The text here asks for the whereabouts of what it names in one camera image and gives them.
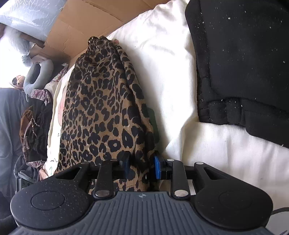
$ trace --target stuffed animal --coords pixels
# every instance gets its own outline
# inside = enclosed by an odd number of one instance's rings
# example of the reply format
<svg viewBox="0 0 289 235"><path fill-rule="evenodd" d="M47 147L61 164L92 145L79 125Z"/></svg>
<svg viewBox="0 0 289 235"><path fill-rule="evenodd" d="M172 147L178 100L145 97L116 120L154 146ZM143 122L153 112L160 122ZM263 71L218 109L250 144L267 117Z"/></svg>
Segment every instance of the stuffed animal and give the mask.
<svg viewBox="0 0 289 235"><path fill-rule="evenodd" d="M25 80L25 77L24 77L24 76L22 76L22 75L17 75L15 78L13 78L12 84L13 84L16 88L23 88L24 80Z"/></svg>

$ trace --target leopard print fabric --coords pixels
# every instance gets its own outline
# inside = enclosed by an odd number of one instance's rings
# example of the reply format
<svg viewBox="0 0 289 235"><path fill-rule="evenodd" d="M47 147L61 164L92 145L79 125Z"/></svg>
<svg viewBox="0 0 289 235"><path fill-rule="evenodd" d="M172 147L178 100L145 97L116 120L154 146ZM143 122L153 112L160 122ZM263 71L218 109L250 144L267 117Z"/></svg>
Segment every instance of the leopard print fabric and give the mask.
<svg viewBox="0 0 289 235"><path fill-rule="evenodd" d="M100 165L130 151L128 179L115 181L114 188L145 191L154 148L144 95L127 54L104 36L91 37L67 86L56 171L83 161Z"/></svg>

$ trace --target gray neck pillow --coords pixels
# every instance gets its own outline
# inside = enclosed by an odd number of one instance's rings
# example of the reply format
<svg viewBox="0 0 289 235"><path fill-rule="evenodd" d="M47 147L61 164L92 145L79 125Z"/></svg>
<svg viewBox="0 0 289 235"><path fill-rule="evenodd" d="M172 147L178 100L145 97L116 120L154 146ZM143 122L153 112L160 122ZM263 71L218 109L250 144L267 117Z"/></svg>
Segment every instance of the gray neck pillow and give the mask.
<svg viewBox="0 0 289 235"><path fill-rule="evenodd" d="M53 62L51 60L45 60L41 63L41 68L38 77L35 80L35 75L39 71L39 64L33 64L25 77L23 89L26 95L30 96L33 89L42 90L51 79L53 72Z"/></svg>

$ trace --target cardboard box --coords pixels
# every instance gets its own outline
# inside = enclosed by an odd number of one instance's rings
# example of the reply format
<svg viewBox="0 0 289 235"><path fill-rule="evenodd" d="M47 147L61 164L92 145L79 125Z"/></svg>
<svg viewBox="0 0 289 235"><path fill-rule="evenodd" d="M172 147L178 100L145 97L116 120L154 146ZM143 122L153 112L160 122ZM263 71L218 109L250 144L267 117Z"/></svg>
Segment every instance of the cardboard box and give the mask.
<svg viewBox="0 0 289 235"><path fill-rule="evenodd" d="M41 56L68 62L87 48L91 36L107 36L139 14L167 0L68 0L53 25Z"/></svg>

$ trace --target gray ribbed surface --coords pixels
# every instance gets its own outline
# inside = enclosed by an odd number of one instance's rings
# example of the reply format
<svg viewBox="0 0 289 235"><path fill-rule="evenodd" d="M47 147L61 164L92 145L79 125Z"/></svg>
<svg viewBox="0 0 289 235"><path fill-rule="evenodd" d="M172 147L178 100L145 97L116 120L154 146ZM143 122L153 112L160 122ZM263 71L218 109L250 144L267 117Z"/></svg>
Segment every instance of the gray ribbed surface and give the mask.
<svg viewBox="0 0 289 235"><path fill-rule="evenodd" d="M171 199L167 192L118 192L116 197L98 201L88 215L69 228L32 231L19 228L13 235L270 235L265 228L230 232L202 221L186 201Z"/></svg>

